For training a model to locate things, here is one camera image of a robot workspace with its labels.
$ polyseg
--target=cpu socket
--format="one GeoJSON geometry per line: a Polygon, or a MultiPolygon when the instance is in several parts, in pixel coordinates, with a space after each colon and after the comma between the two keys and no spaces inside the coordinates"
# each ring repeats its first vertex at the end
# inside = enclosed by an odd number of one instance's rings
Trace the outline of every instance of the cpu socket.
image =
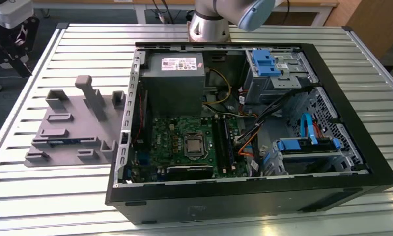
{"type": "Polygon", "coordinates": [[[184,136],[186,156],[191,160],[199,160],[204,157],[204,136],[202,132],[188,132],[184,136]]]}

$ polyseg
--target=wooden cabinet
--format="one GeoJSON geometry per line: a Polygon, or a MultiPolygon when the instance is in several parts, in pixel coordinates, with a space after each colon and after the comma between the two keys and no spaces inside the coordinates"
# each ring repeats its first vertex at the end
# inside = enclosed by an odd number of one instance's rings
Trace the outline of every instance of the wooden cabinet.
{"type": "Polygon", "coordinates": [[[377,58],[393,45],[393,0],[339,0],[325,26],[351,26],[377,58]]]}

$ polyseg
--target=robotic arm base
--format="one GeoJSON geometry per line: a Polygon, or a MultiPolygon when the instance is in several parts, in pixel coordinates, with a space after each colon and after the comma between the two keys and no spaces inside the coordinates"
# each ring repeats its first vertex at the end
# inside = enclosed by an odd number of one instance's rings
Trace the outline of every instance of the robotic arm base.
{"type": "Polygon", "coordinates": [[[195,14],[190,24],[190,39],[194,42],[227,42],[230,40],[230,21],[207,20],[195,14]]]}

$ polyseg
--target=ram slot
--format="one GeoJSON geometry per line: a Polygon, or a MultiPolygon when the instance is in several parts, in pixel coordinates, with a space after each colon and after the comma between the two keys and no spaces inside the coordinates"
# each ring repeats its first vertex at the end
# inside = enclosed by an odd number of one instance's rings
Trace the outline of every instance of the ram slot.
{"type": "Polygon", "coordinates": [[[232,138],[231,138],[231,133],[230,133],[230,126],[228,126],[228,121],[227,119],[223,119],[223,126],[224,126],[224,131],[226,131],[226,143],[228,146],[228,156],[230,156],[230,167],[232,170],[235,170],[235,156],[234,156],[234,145],[232,145],[232,138]]]}
{"type": "Polygon", "coordinates": [[[212,134],[216,148],[218,168],[220,173],[231,169],[230,150],[227,144],[227,130],[222,118],[212,118],[212,134]]]}

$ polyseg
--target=slotted aluminum surface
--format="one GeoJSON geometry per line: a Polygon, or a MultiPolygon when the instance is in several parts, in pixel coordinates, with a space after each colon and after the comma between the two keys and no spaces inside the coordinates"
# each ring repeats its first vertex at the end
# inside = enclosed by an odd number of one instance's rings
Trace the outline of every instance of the slotted aluminum surface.
{"type": "MultiPolygon", "coordinates": [[[[393,169],[393,78],[356,35],[341,28],[231,28],[234,42],[314,43],[393,169]]],[[[380,235],[393,234],[393,188],[310,214],[135,226],[106,206],[108,165],[27,168],[31,140],[54,88],[68,95],[78,75],[94,76],[103,94],[126,90],[138,41],[187,41],[187,26],[71,24],[58,29],[0,133],[0,236],[380,235]]]]}

